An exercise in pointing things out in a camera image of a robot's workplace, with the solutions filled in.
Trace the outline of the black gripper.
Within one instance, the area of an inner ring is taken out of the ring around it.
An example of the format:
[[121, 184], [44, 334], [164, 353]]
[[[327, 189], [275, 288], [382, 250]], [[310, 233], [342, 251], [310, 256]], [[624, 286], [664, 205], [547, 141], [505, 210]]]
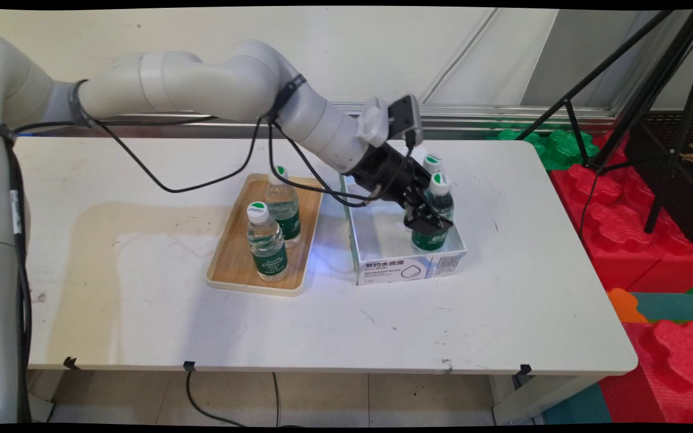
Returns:
[[431, 192], [431, 173], [416, 160], [417, 155], [407, 146], [400, 150], [389, 143], [371, 146], [346, 175], [367, 192], [380, 186], [380, 200], [404, 202], [404, 224], [413, 232], [424, 236], [445, 233], [454, 226], [453, 195]]

